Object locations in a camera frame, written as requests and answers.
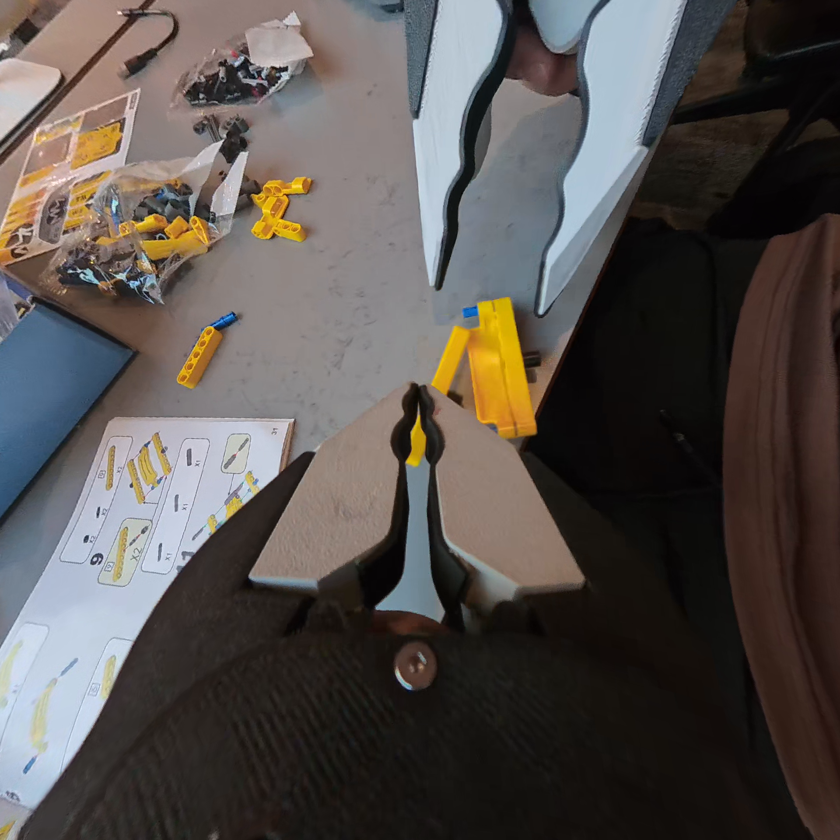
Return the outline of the open white instruction manual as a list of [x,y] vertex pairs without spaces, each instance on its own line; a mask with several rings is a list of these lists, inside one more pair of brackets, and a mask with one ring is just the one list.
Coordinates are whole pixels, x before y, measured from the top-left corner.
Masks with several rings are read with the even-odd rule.
[[34,810],[196,551],[286,466],[292,419],[118,417],[2,644],[1,794]]

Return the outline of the short yellow beam blue pin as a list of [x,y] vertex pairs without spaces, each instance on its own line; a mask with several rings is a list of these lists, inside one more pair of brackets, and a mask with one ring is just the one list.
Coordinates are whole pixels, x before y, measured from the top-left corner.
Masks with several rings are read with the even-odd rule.
[[204,327],[176,376],[178,385],[190,390],[198,386],[224,339],[225,331],[238,320],[238,314],[231,311]]

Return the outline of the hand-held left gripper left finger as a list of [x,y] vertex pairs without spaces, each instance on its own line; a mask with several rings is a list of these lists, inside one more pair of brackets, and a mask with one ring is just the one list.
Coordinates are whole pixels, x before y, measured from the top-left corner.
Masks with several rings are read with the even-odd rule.
[[330,600],[383,600],[404,572],[406,460],[419,388],[404,384],[314,453],[249,579]]

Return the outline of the black mesh chair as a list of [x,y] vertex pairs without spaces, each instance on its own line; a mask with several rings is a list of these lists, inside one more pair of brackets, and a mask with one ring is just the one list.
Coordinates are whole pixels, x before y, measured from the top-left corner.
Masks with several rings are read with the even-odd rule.
[[673,124],[787,112],[787,120],[707,230],[769,239],[839,214],[838,137],[799,143],[820,120],[839,129],[839,2],[748,2],[735,91],[681,106]]

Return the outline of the plastic bag of black parts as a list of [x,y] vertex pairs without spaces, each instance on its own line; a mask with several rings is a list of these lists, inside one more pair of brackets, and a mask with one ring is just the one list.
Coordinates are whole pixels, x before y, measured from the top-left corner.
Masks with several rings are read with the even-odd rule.
[[297,12],[248,28],[214,48],[175,84],[171,109],[208,114],[259,105],[298,77],[313,57]]

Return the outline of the yellow L-shaped piece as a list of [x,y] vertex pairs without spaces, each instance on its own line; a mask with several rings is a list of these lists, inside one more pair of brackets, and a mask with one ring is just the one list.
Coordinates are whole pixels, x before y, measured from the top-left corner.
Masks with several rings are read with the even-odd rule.
[[259,192],[250,198],[260,210],[260,218],[251,228],[252,235],[261,240],[273,237],[285,238],[287,236],[285,213],[289,204],[287,194],[271,188],[268,192]]

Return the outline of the yellow beam black pin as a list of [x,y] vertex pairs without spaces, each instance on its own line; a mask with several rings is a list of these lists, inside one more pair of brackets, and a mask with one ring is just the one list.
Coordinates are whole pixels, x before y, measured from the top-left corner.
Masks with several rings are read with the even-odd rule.
[[[449,334],[447,344],[437,365],[432,379],[432,386],[446,396],[455,379],[461,359],[466,351],[471,331],[465,327],[454,326]],[[411,433],[411,452],[406,464],[418,467],[425,457],[426,436],[420,415],[417,415]]]

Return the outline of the long yellow nine-hole beam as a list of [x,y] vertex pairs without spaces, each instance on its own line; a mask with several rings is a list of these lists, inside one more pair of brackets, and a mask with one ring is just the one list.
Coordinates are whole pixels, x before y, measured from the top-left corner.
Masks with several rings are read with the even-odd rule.
[[527,438],[537,433],[537,420],[511,299],[495,300],[494,309],[507,406],[503,420],[497,424],[498,433],[506,439]]

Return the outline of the person's right hand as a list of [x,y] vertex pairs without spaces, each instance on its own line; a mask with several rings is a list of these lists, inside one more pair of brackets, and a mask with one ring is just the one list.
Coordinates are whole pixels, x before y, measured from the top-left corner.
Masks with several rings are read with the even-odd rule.
[[553,53],[542,41],[530,18],[522,18],[505,78],[518,81],[527,89],[547,97],[560,97],[578,89],[575,53]]

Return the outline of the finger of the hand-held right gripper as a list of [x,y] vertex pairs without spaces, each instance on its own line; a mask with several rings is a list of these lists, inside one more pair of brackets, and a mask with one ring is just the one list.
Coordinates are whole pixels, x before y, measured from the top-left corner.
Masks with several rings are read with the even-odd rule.
[[686,10],[680,1],[531,2],[543,43],[576,55],[581,129],[560,183],[534,312],[580,268],[647,156],[644,136]]
[[442,288],[476,147],[511,57],[512,2],[410,3],[410,113],[428,282]]

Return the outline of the plastic bag of yellow parts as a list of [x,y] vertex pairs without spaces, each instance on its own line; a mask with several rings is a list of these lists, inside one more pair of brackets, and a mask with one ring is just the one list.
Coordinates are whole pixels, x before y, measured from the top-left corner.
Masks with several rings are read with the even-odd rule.
[[49,260],[44,287],[162,303],[184,267],[233,229],[249,154],[239,146],[222,170],[223,148],[218,141],[193,157],[127,164],[108,175],[80,228]]

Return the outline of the white stand base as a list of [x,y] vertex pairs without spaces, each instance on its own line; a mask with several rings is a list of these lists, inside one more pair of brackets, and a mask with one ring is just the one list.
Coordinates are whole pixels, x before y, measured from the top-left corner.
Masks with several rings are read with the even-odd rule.
[[62,72],[19,58],[1,60],[1,144],[47,99],[63,80]]

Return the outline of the sticker sheet in plastic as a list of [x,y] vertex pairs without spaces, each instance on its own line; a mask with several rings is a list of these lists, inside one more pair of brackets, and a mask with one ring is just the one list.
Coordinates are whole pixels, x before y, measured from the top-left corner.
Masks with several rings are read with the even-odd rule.
[[37,128],[5,207],[2,266],[56,249],[88,220],[99,187],[125,165],[140,95],[136,88]]

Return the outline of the loose black connector parts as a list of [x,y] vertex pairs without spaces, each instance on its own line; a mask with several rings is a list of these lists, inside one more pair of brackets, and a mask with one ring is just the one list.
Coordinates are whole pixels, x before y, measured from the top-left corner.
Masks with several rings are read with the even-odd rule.
[[249,123],[238,115],[220,122],[216,115],[209,113],[197,120],[192,128],[195,134],[206,135],[211,141],[221,143],[219,153],[228,165],[232,165],[248,148],[246,134]]

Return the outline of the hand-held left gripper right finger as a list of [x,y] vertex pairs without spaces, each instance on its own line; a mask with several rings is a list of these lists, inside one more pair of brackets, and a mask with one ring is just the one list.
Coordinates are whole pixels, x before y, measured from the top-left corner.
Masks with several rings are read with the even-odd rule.
[[433,387],[419,393],[434,587],[447,614],[576,592],[585,576],[516,448]]

